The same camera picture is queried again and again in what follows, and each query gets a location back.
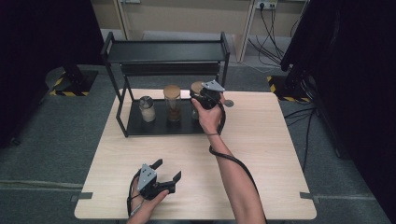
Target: human arm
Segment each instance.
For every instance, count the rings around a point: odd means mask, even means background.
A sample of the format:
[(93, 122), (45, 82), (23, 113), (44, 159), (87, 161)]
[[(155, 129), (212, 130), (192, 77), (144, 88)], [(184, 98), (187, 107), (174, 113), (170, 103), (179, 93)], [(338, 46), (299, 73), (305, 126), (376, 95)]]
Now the human arm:
[(163, 201), (163, 199), (168, 195), (169, 190), (164, 190), (160, 192), (154, 199), (148, 201), (144, 200), (142, 196), (139, 195), (137, 190), (137, 178), (133, 184), (133, 193), (132, 193), (132, 211), (136, 209), (136, 207), (141, 206), (135, 212), (135, 214), (128, 218), (127, 224), (144, 224), (149, 221), (154, 208)]
[[(191, 100), (199, 113), (200, 124), (213, 150), (233, 157), (233, 153), (225, 145), (220, 135), (216, 134), (221, 119), (219, 106), (205, 110), (198, 101), (195, 99)], [(265, 223), (260, 196), (246, 171), (234, 161), (222, 157), (216, 157), (216, 159), (236, 222)]]

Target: hand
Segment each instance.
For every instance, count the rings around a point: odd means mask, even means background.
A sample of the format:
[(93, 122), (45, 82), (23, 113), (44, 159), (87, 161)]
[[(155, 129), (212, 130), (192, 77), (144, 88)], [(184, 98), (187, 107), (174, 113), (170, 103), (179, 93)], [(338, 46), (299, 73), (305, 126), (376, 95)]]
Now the hand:
[[(221, 103), (224, 104), (225, 99), (222, 93), (220, 94), (220, 97)], [(219, 108), (219, 106), (216, 105), (212, 109), (206, 110), (196, 99), (192, 98), (191, 101), (198, 111), (199, 123), (204, 129), (204, 132), (206, 134), (217, 133), (218, 126), (221, 120), (221, 109)]]
[[(134, 181), (134, 186), (133, 186), (133, 193), (132, 196), (135, 197), (136, 195), (139, 194), (137, 190), (137, 182), (139, 178), (137, 178)], [(152, 212), (154, 211), (154, 208), (163, 201), (163, 199), (166, 197), (166, 195), (169, 194), (169, 190), (164, 190), (160, 194), (157, 195), (153, 200), (148, 201), (144, 200), (142, 196), (137, 196), (132, 199), (132, 211), (142, 203), (142, 206), (140, 209), (128, 219), (127, 224), (143, 224), (149, 221)]]

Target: jar lid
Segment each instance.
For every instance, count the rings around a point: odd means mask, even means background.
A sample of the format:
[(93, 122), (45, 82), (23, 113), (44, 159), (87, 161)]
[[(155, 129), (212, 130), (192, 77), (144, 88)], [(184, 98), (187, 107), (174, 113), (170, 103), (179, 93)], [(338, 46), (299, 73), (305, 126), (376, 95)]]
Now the jar lid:
[(201, 93), (201, 89), (203, 88), (202, 83), (204, 83), (203, 81), (196, 81), (194, 83), (191, 84), (191, 90), (195, 93), (195, 94), (200, 94)]
[(148, 109), (148, 108), (150, 108), (150, 107), (152, 107), (152, 106), (154, 105), (154, 102), (153, 102), (153, 100), (152, 100), (151, 97), (149, 97), (149, 96), (142, 96), (142, 97), (139, 99), (139, 105), (140, 105), (140, 107), (142, 107), (142, 108), (144, 108), (144, 109)]
[(180, 87), (177, 85), (168, 85), (163, 89), (163, 95), (166, 98), (177, 98), (180, 96)]

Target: cable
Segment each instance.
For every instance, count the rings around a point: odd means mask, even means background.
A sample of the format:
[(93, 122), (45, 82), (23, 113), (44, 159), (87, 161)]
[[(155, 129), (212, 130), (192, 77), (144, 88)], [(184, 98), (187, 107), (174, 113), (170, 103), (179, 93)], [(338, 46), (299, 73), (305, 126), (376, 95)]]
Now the cable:
[[(213, 99), (210, 95), (207, 95), (207, 97), (210, 98), (212, 101), (216, 102), (216, 100)], [(220, 120), (220, 124), (218, 127), (218, 134), (221, 135), (221, 132), (224, 128), (224, 124), (225, 124), (225, 120), (226, 120), (226, 114), (225, 114), (224, 105), (220, 101), (217, 101), (217, 104), (221, 110), (221, 120)], [(215, 151), (212, 146), (209, 147), (209, 152), (215, 156), (222, 157), (224, 159), (233, 161), (233, 162), (237, 163), (238, 165), (240, 165), (242, 167), (242, 169), (244, 169), (244, 171), (247, 173), (247, 175), (250, 178), (251, 182), (253, 183), (254, 188), (256, 189), (257, 193), (259, 193), (259, 191), (257, 190), (257, 187), (256, 187), (256, 183), (253, 179), (253, 176), (251, 175), (250, 171), (248, 170), (248, 168), (246, 167), (246, 165), (244, 163), (242, 163), (240, 160), (238, 160), (237, 158), (235, 158), (233, 156), (226, 155), (226, 154), (219, 153), (219, 152)]]
[(307, 108), (307, 109), (297, 110), (297, 111), (295, 111), (295, 112), (292, 112), (292, 113), (290, 113), (290, 114), (284, 116), (283, 118), (287, 119), (287, 118), (290, 117), (291, 115), (295, 115), (295, 114), (300, 113), (300, 112), (303, 112), (303, 111), (315, 110), (315, 109), (316, 109), (315, 107), (311, 107), (311, 108)]
[(294, 29), (294, 26), (296, 26), (296, 24), (297, 24), (297, 22), (300, 20), (300, 18), (293, 24), (293, 26), (291, 26), (291, 29), (290, 29), (290, 37), (293, 37), (293, 29)]
[(132, 212), (132, 205), (131, 205), (132, 199), (134, 199), (135, 197), (140, 195), (140, 193), (139, 193), (138, 195), (132, 197), (132, 188), (133, 188), (133, 185), (134, 185), (134, 181), (137, 179), (138, 176), (140, 176), (140, 169), (137, 171), (137, 173), (132, 178), (131, 184), (129, 186), (129, 193), (128, 193), (128, 197), (126, 199), (128, 216), (131, 215), (131, 212)]
[(274, 68), (270, 68), (270, 69), (268, 69), (268, 70), (266, 70), (266, 71), (262, 71), (262, 70), (260, 70), (260, 69), (258, 69), (258, 68), (256, 68), (256, 67), (253, 67), (253, 66), (251, 66), (251, 65), (248, 65), (248, 64), (246, 64), (246, 63), (241, 63), (241, 64), (243, 64), (243, 65), (246, 66), (246, 67), (252, 68), (252, 69), (254, 69), (254, 70), (258, 71), (258, 72), (264, 73), (264, 74), (269, 73), (269, 72), (271, 72), (271, 71), (274, 70)]
[(249, 41), (249, 43), (258, 51), (258, 52), (260, 52), (260, 53), (262, 53), (262, 54), (264, 54), (265, 56), (267, 56), (267, 57), (269, 57), (271, 60), (273, 60), (274, 62), (280, 62), (280, 60), (277, 58), (277, 56), (274, 54), (274, 53), (272, 53), (272, 52), (270, 52), (269, 50), (267, 50), (267, 49), (265, 49), (262, 45), (263, 44), (261, 44), (259, 41), (259, 44), (261, 45), (261, 47), (259, 48), (259, 47), (257, 47), (255, 44), (253, 44), (253, 42), (251, 42), (251, 40), (249, 39), (248, 40)]
[(140, 194), (137, 194), (137, 195), (135, 195), (134, 197), (132, 197), (131, 200), (133, 200), (134, 198), (137, 198), (137, 197), (139, 197), (139, 196), (140, 196)]
[(308, 114), (302, 114), (302, 115), (296, 115), (294, 117), (288, 117), (288, 119), (295, 119), (295, 118), (299, 118), (299, 117), (306, 116), (306, 115), (309, 115), (309, 113)]
[(299, 105), (310, 105), (310, 104), (312, 104), (312, 102), (310, 102), (310, 101), (307, 102), (307, 101), (298, 101), (298, 100), (296, 100), (295, 103), (297, 103)]
[(311, 88), (309, 88), (309, 86), (306, 84), (305, 79), (300, 82), (300, 86), (305, 92), (306, 96), (308, 96), (309, 99), (313, 101), (315, 99), (315, 93), (311, 91)]
[(303, 162), (303, 173), (305, 172), (305, 166), (306, 166), (306, 159), (308, 158), (308, 136), (309, 136), (309, 127), (311, 126), (311, 120), (312, 116), (315, 113), (315, 108), (312, 110), (311, 114), (309, 115), (309, 120), (308, 120), (308, 127), (306, 128), (306, 136), (305, 136), (305, 154), (304, 154), (304, 162)]
[[(257, 47), (255, 44), (253, 44), (253, 43), (251, 42), (250, 39), (249, 39), (248, 41), (249, 41), (249, 43), (254, 47), (254, 49), (256, 49), (256, 50), (259, 52), (259, 60), (260, 60), (261, 63), (266, 64), (266, 65), (271, 65), (271, 66), (274, 66), (274, 67), (280, 67), (280, 66), (278, 65), (278, 64), (280, 63), (280, 60), (277, 59), (275, 55), (273, 55), (271, 52), (269, 52), (269, 51), (266, 50), (266, 49), (261, 49), (261, 48)], [(265, 56), (267, 56), (268, 59), (270, 59), (271, 61), (273, 61), (273, 62), (276, 63), (276, 64), (264, 63), (264, 62), (261, 60), (261, 58), (260, 58), (260, 54), (261, 54), (261, 53), (264, 54)]]
[(275, 30), (275, 13), (274, 13), (274, 10), (271, 10), (271, 22), (272, 22), (272, 24), (271, 24), (271, 29), (270, 30), (268, 30), (267, 23), (265, 22), (264, 16), (262, 15), (262, 10), (260, 11), (260, 14), (262, 16), (262, 22), (264, 23), (265, 30), (267, 31), (267, 34), (269, 35), (271, 41), (273, 42), (273, 44), (274, 44), (274, 46), (276, 48), (276, 53), (278, 54), (278, 58), (280, 60), (281, 59), (280, 55), (283, 54), (284, 52), (283, 52), (283, 50), (281, 50), (277, 46), (276, 41), (275, 41), (275, 32), (274, 32), (274, 30)]
[(262, 42), (262, 44), (261, 44), (260, 41), (259, 41), (259, 38), (256, 36), (257, 43), (260, 44), (260, 51), (264, 52), (265, 54), (271, 55), (272, 57), (277, 59), (278, 62), (280, 62), (280, 59), (274, 53), (272, 53), (271, 51), (269, 51), (269, 50), (264, 48), (264, 44), (267, 41), (267, 39), (268, 39), (268, 36), (265, 38), (264, 42)]
[(297, 123), (297, 122), (300, 121), (300, 120), (306, 119), (306, 118), (309, 116), (309, 114), (299, 115), (299, 116), (296, 116), (296, 117), (293, 117), (293, 118), (290, 118), (290, 119), (294, 119), (294, 118), (301, 117), (301, 116), (304, 116), (304, 117), (301, 118), (301, 119), (297, 119), (297, 120), (295, 120), (295, 121), (292, 122), (292, 123), (287, 124), (288, 127), (291, 126), (291, 125), (293, 125), (293, 124), (295, 124), (295, 123)]
[[(273, 31), (273, 30), (274, 30), (274, 24), (272, 24), (272, 26), (271, 26), (270, 33), (271, 33), (271, 31)], [(271, 54), (272, 56), (276, 57), (275, 54), (273, 54), (272, 52), (270, 52), (269, 50), (267, 50), (267, 49), (264, 48), (264, 44), (265, 44), (265, 42), (267, 41), (268, 37), (270, 37), (270, 35), (268, 35), (268, 36), (264, 39), (264, 41), (262, 42), (262, 44), (260, 44), (259, 38), (258, 38), (257, 36), (256, 36), (256, 40), (257, 40), (257, 42), (261, 45), (260, 50), (263, 50), (263, 51), (265, 51), (265, 52)]]

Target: forearm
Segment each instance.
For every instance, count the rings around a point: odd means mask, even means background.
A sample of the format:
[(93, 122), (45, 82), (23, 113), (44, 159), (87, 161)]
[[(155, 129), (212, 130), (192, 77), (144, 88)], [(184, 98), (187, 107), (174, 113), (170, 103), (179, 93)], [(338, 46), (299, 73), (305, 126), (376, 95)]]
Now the forearm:
[(146, 222), (142, 222), (140, 220), (134, 220), (133, 218), (128, 218), (126, 224), (145, 224)]
[[(222, 154), (233, 153), (219, 135), (208, 136), (212, 148)], [(265, 223), (260, 197), (246, 171), (234, 161), (216, 157), (221, 179), (238, 223)]]

